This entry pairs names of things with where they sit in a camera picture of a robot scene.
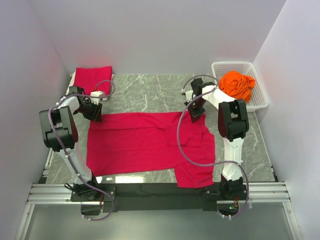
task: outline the black bracket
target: black bracket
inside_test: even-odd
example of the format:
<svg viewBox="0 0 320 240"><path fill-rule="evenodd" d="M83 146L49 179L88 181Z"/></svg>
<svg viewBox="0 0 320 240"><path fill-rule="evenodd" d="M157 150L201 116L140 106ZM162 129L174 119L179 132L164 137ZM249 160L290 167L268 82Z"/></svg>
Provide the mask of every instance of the black bracket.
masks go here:
<svg viewBox="0 0 320 240"><path fill-rule="evenodd" d="M47 148L52 148L53 151L59 152L62 147L51 129L48 112L49 110L39 112L42 139ZM51 113L51 119L53 125L62 124L62 126L56 127L55 129L65 147L73 149L75 143L78 142L79 137L70 108L68 106L63 106L59 109L54 109Z"/></svg>
<svg viewBox="0 0 320 240"><path fill-rule="evenodd" d="M215 182L213 185L203 188L181 188L176 183L99 183L96 187L113 197L114 212L185 209L218 211L217 201L233 201L235 196L239 200L246 199L245 185L237 192L224 194L222 189L225 188L225 185L222 186L221 182ZM92 201L99 202L100 197ZM70 200L72 202L88 202L85 197L77 194L72 194ZM111 199L108 196L103 196L102 211L109 213L111 207ZM83 215L100 213L97 204L81 207L81 211Z"/></svg>
<svg viewBox="0 0 320 240"><path fill-rule="evenodd" d="M190 85L191 85L194 96L197 97L202 94L202 89L204 87L215 85L215 84L212 81L204 82L202 78L196 78L191 82ZM188 112L190 113L192 123L194 123L206 111L203 107L205 102L206 101L202 97L200 97L188 107Z"/></svg>
<svg viewBox="0 0 320 240"><path fill-rule="evenodd" d="M243 99L219 103L218 130L220 135L230 142L237 138L245 138L249 130L249 120L246 102Z"/></svg>
<svg viewBox="0 0 320 240"><path fill-rule="evenodd" d="M94 176L92 180L87 182L89 185L96 187L108 193L113 199L116 196L116 186L110 184L98 184ZM112 207L112 200L109 196L88 187L85 184L69 184L64 185L67 189L72 191L71 202L100 202L97 204L81 204L81 213L84 216L98 216L101 212L109 212Z"/></svg>
<svg viewBox="0 0 320 240"><path fill-rule="evenodd" d="M79 86L70 86L69 87L69 95L72 94L82 94L84 93L84 89ZM73 114L81 113L85 119L95 122L102 122L101 118L101 110L102 104L94 104L90 99L84 98L83 96L78 96L79 101L79 109Z"/></svg>
<svg viewBox="0 0 320 240"><path fill-rule="evenodd" d="M246 190L247 187L244 185L244 180L242 177L240 177L238 180L227 181L221 174L220 193L223 198L233 199L235 196L243 193Z"/></svg>

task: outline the robotic arm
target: robotic arm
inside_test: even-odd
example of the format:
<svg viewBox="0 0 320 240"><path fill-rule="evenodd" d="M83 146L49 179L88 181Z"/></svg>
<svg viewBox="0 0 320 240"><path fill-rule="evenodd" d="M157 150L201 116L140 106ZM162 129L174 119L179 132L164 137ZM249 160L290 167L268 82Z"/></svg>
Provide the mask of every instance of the robotic arm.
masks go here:
<svg viewBox="0 0 320 240"><path fill-rule="evenodd" d="M242 145L249 130L245 101L228 96L213 82L204 83L201 78L194 79L191 87L192 90L185 93L187 99L185 105L195 97L205 94L189 106L191 121L195 122L205 112L203 105L206 101L215 106L218 109L218 131L224 142L224 160L234 161L240 165ZM220 185L221 193L227 197L241 191L244 185L240 167L236 164L224 163Z"/></svg>
<svg viewBox="0 0 320 240"><path fill-rule="evenodd" d="M68 95L81 95L84 90L78 86L69 87ZM94 91L91 93L93 97L103 97L105 95L102 91ZM78 148L78 131L76 128L75 121L72 115L81 113L83 117L96 122L101 122L101 110L102 104L99 103L99 98L88 98L84 96L71 96L67 98L57 109L54 109L51 113L51 118L57 134L62 140L66 151L69 156L73 159L72 163L68 160L68 156L65 154L60 143L58 142L48 119L48 111L43 110L39 112L40 125L42 131L42 137L44 144L48 148L52 148L53 151L57 152L66 163L69 168L73 182L81 185L82 182L74 171L74 167L82 176L82 179L87 183L93 180L91 170L87 167L86 161L83 159Z"/></svg>

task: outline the white robotic arm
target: white robotic arm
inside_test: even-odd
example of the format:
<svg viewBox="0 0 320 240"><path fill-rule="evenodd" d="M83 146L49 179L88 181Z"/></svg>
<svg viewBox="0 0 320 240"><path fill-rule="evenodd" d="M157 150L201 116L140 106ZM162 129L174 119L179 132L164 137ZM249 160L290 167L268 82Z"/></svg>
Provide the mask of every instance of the white robotic arm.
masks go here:
<svg viewBox="0 0 320 240"><path fill-rule="evenodd" d="M219 110L218 129L219 133L223 137L224 142L224 160L234 161L240 165L242 163L242 145L244 142L245 133L249 129L248 115L244 101L236 100L235 98L228 96L222 92L217 85L208 85L203 83L201 78L193 80L191 86L192 90L185 93L187 103L200 94L208 93L203 95L202 99L211 103L216 109ZM200 105L198 105L198 108L200 109L202 108L204 102L199 102ZM236 113L240 114L240 110L242 110L242 116L236 117L236 122L233 126L231 126L230 124L232 124L232 122L230 122L230 120L232 120L232 115L235 115ZM222 177L225 178L226 181L237 181L242 178L242 172L238 165L233 163L224 163Z"/></svg>
<svg viewBox="0 0 320 240"><path fill-rule="evenodd" d="M82 88L72 86L69 88L69 92L70 94L80 95L82 93ZM90 96L95 98L88 99L83 96L71 96L59 105L59 107L57 107L57 109L55 109L51 114L52 121L55 124L55 129L65 145L67 155L52 131L48 121L48 110L44 110L39 113L42 136L45 145L48 148L52 148L62 157L72 174L73 182L75 184L83 183L77 174L80 174L81 178L85 182L90 182L93 179L93 174L79 151L78 131L72 117L73 114L82 113L86 119L98 122L101 121L102 105L99 103L100 99L97 97L103 97L105 96L105 93L102 91L93 91Z"/></svg>
<svg viewBox="0 0 320 240"><path fill-rule="evenodd" d="M236 99L225 94L221 91L218 86L206 86L202 89L202 93L212 92L213 88L216 88L213 93L204 95L202 98L207 102L211 103L216 109L219 109L219 104L223 102L234 102ZM230 141L228 138L223 138L224 142L224 160L225 161L234 161L241 164L242 145L244 143L243 138L235 138L233 141ZM242 177L242 172L239 166L232 163L225 163L223 166L222 176L227 180L238 180Z"/></svg>

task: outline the cable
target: cable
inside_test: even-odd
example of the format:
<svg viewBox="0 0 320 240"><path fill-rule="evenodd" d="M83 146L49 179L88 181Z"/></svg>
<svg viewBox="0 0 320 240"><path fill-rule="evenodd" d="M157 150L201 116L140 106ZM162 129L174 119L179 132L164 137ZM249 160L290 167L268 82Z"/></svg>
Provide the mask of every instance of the cable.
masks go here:
<svg viewBox="0 0 320 240"><path fill-rule="evenodd" d="M103 84L103 83L111 83L111 80L103 80L103 81L98 82L98 83L95 85L95 87L93 88L93 91L97 91L98 86L99 86L100 84Z"/></svg>
<svg viewBox="0 0 320 240"><path fill-rule="evenodd" d="M99 189L99 188L96 188L95 186L91 186L90 184L88 184L88 183L82 178L82 176L81 176L80 173L78 172L76 166L74 165L74 163L73 163L73 161L72 161L72 159L71 159L71 156L68 154L67 149L66 149L66 146L64 145L64 143L62 142L61 138L59 137L59 135L58 135L58 133L57 133L56 127L55 127L55 125L54 125L54 123L53 123L53 121L52 121L52 118L51 118L51 113L52 113L52 111L53 111L54 109L58 108L65 100L67 100L67 99L69 99L69 98L71 98L71 97L88 97L88 98L95 98L95 99L103 99L103 98L106 98L106 97L111 96L111 95L116 91L116 86L115 86L115 84L114 84L111 80L103 80L103 81L99 82L96 86L98 86L98 85L99 85L100 83L102 83L102 82L109 82L109 83L111 83L112 91L111 91L111 93L109 93L108 95L106 95L106 96L90 96L90 95L84 95L84 94L79 94L79 93L77 93L77 94L71 94L71 95L68 95L68 96L63 96L62 99L60 99L60 101L57 102L54 107L51 107L51 108L49 108L49 110L48 110L48 118L49 118L49 123L50 123L50 126L51 126L51 128L52 128L52 131L53 131L53 133L54 133L57 141L59 142L60 146L62 147L62 149L63 149L63 151L64 151L64 154L65 154L65 156L67 157L67 159L68 159L71 167L73 168L75 174L78 176L78 178L80 179L80 181L81 181L84 185L86 185L87 187L89 187L89 188L91 188L91 189L93 189L93 190L96 190L96 191L98 191L98 192L100 192L100 193L102 193L102 194L104 194L104 195L107 195L108 198L111 199L112 206L111 206L110 212L109 212L107 215L105 215L105 216L103 216L103 217L101 217L101 218L90 218L90 217L88 217L88 216L83 216L85 219L88 219L89 221L100 221L100 220L103 220L103 219L106 219L107 217L109 217L109 216L114 212L114 210L115 210L115 200L114 200L114 198L113 198L109 193L107 193L107 192L105 192L105 191L103 191L103 190L101 190L101 189Z"/></svg>
<svg viewBox="0 0 320 240"><path fill-rule="evenodd" d="M211 76L211 75L208 75L208 74L199 74L199 75L195 75L195 76L191 77L188 81L186 81L185 84L183 85L182 89L185 89L185 87L187 86L188 82L190 82L192 79L195 79L195 78L198 78L198 77L209 77L209 78L212 78L212 79L216 80L216 82L218 83L218 80L214 76Z"/></svg>
<svg viewBox="0 0 320 240"><path fill-rule="evenodd" d="M190 78L183 86L183 89L186 87L187 83L190 82L192 79L194 78L197 78L197 77L210 77L210 78L213 78L214 80L217 80L214 76L211 76L211 75L206 75L206 74L201 74L201 75L197 75L197 76L193 76L192 78ZM241 214L245 208L247 207L248 205L248 201L249 201L249 179L248 179L248 176L244 170L244 168L236 161L220 161L220 162L214 162L214 163L210 163L210 164L200 164L200 163L196 163L194 161L192 161L190 158L187 157L187 155L185 154L185 152L183 151L182 147L181 147L181 143L180 143L180 127L181 127L181 123L182 123L182 119L186 113L186 111L188 110L188 108L190 107L190 105L195 102L197 99L199 98L202 98L203 96L207 95L207 94L212 94L215 90L217 89L217 86L215 86L215 88L213 88L212 91L208 91L206 93L203 93L203 94L200 94L199 96L196 96L195 98L193 98L185 107L185 109L183 110L181 116L180 116L180 119L179 119L179 122L178 122L178 126L177 126L177 129L176 129L176 140L177 140L177 143L178 143L178 148L181 152L181 154L183 155L183 157L188 161L190 162L191 164L194 164L196 166L199 166L199 167L212 167L212 166L216 166L216 165L220 165L220 164L236 164L239 166L239 168L241 169L241 172L243 173L244 175L244 178L245 178L245 183L246 183L246 198L245 198L245 202L244 202L244 205L243 207L239 210L239 212L233 216L229 216L230 218L234 218L236 216L238 216L239 214Z"/></svg>

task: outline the white wall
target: white wall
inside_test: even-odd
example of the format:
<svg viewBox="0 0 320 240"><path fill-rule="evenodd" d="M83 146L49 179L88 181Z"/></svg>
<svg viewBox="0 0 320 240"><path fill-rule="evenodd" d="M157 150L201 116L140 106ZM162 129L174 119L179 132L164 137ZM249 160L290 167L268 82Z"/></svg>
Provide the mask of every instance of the white wall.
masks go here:
<svg viewBox="0 0 320 240"><path fill-rule="evenodd" d="M29 0L69 73L211 73L253 61L285 0Z"/></svg>
<svg viewBox="0 0 320 240"><path fill-rule="evenodd" d="M0 30L0 239L11 240L48 153L38 112L62 95L67 72L28 1L0 1Z"/></svg>
<svg viewBox="0 0 320 240"><path fill-rule="evenodd" d="M320 1L287 0L254 64L270 97L258 113L306 240L320 238Z"/></svg>

